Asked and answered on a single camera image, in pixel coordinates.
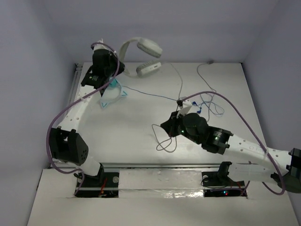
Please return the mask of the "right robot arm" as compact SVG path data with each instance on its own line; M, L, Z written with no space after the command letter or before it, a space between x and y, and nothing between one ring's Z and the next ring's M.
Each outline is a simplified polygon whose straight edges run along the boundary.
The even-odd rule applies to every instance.
M184 136L202 149L228 157L216 174L219 183L260 181L291 193L301 192L301 151L282 151L247 141L232 132L207 124L197 113L173 112L161 128L170 136Z

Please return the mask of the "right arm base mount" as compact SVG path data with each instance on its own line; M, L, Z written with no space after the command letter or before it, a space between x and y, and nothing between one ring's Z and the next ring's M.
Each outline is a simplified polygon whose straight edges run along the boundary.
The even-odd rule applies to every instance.
M204 188L204 197L246 197L247 191L244 181L233 181L228 177L229 161L220 164L217 171L202 172L201 185Z

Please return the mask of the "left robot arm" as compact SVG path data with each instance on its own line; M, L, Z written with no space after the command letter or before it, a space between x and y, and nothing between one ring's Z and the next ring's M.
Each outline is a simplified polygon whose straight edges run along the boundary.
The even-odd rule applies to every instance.
M73 103L64 108L50 123L46 136L46 150L50 164L54 160L65 162L88 176L95 186L104 182L101 163L89 154L89 148L81 136L94 105L100 100L117 75L123 73L125 65L116 51L106 44L95 42L92 65L84 76L78 95Z

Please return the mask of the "white over-ear headphones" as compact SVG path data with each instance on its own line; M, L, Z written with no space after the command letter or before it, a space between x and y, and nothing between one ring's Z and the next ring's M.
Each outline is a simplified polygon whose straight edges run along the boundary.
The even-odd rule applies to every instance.
M162 66L159 59L161 58L163 50L157 43L147 38L133 37L125 41L119 49L120 61L126 64L126 53L131 43L136 43L137 48L141 51L141 53L138 54L139 57L142 56L142 52L145 56L140 59L137 58L141 64L136 67L135 71L131 67L125 66L124 74L131 78L144 78L159 71Z

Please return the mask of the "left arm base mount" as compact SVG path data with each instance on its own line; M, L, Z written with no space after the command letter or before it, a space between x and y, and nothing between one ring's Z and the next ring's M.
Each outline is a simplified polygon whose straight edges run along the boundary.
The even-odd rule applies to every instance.
M75 196L78 198L118 198L119 197L119 172L105 171L103 165L96 176L73 174L77 178Z

